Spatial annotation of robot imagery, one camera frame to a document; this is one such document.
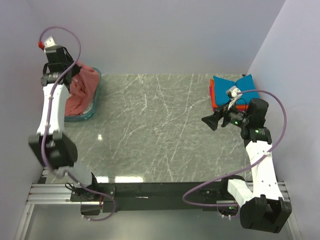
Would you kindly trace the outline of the dusty red t-shirt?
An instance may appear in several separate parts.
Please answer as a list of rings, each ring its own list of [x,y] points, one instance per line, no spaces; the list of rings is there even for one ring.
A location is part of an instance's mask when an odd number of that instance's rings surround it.
[[[65,106],[65,116],[82,115],[92,100],[101,79],[100,73],[93,67],[77,62],[80,67],[70,84],[69,96]]]

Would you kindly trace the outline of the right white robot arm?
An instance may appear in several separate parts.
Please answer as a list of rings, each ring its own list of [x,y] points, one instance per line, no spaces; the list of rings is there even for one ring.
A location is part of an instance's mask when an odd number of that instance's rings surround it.
[[[244,229],[278,234],[292,213],[292,206],[284,199],[275,174],[272,137],[264,126],[268,107],[268,102],[259,98],[251,99],[244,112],[226,103],[201,120],[213,131],[218,128],[219,120],[222,120],[222,127],[232,124],[241,129],[240,135],[252,165],[253,190],[244,180],[230,177],[219,187],[219,193],[226,200],[234,197]]]

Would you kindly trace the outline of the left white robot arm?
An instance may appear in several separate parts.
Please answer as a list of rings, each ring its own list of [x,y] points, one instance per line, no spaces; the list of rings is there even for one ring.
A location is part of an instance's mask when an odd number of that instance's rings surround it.
[[[42,46],[47,57],[41,84],[44,103],[40,125],[28,144],[40,164],[61,178],[68,176],[73,184],[65,187],[76,196],[94,201],[100,188],[93,173],[77,162],[76,144],[65,134],[65,121],[86,120],[95,111],[101,73],[77,63],[66,47]]]

